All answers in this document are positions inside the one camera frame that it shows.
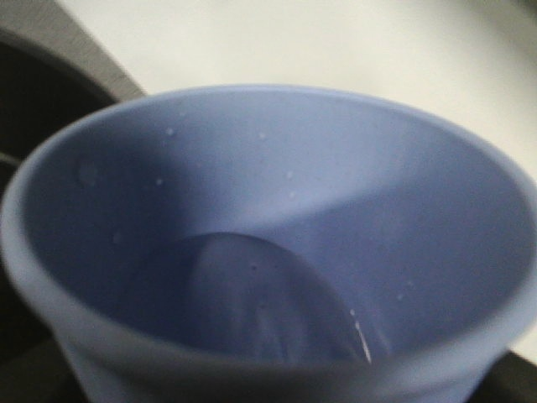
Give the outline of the light blue ribbed cup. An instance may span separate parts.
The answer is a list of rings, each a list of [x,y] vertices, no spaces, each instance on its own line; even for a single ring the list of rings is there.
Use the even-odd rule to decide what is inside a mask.
[[[536,316],[534,182],[315,88],[92,114],[18,169],[1,245],[92,402],[463,402]]]

